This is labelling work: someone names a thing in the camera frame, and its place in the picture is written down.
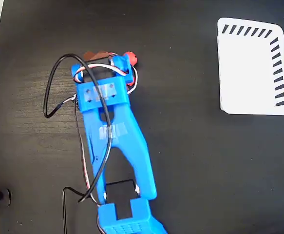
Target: white plate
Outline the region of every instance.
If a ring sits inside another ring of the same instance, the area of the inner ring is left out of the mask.
[[[244,19],[218,20],[221,109],[284,115],[284,32]]]

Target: brown object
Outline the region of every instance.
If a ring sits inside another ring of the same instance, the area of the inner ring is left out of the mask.
[[[92,61],[96,59],[102,59],[108,57],[109,53],[107,51],[99,51],[96,54],[92,51],[88,51],[84,54],[84,60],[86,61]]]

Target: table surface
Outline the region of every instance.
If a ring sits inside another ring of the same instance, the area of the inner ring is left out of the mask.
[[[0,234],[62,233],[63,187],[85,191],[73,105],[45,119],[42,103],[57,58],[87,50],[138,55],[132,110],[158,190],[152,212],[169,233],[284,233],[284,117],[220,110],[221,17],[284,30],[284,1],[6,0],[0,189],[11,190],[12,204],[0,206]],[[74,93],[73,63],[59,68],[50,106]],[[110,180],[132,173],[115,155],[108,162]],[[67,199],[69,233],[98,233],[95,205]]]

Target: blue 3d-printed part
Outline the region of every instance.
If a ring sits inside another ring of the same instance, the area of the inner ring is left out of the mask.
[[[157,197],[156,185],[152,174],[148,148],[137,121],[130,109],[126,83],[133,81],[133,71],[129,56],[114,56],[114,65],[128,73],[121,76],[98,80],[99,88],[110,111],[114,112],[112,119],[112,148],[122,151],[132,165],[136,183],[139,187],[139,198],[131,199],[132,217],[118,219],[114,203],[106,204],[104,172],[96,185],[98,199],[99,223],[107,234],[165,234],[167,233],[160,222],[151,214],[149,200]],[[80,68],[72,67],[72,75]],[[83,74],[78,74],[83,81]],[[97,91],[92,82],[77,83],[79,109],[83,114],[84,125],[89,148],[93,148],[91,162],[94,176],[103,161],[107,147],[107,124],[100,118],[103,112]]]

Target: red ball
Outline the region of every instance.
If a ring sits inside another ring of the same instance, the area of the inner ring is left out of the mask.
[[[129,55],[130,64],[132,66],[136,65],[136,63],[137,63],[137,56],[135,55],[135,53],[133,53],[131,51],[128,51],[128,52],[125,52],[124,55]]]

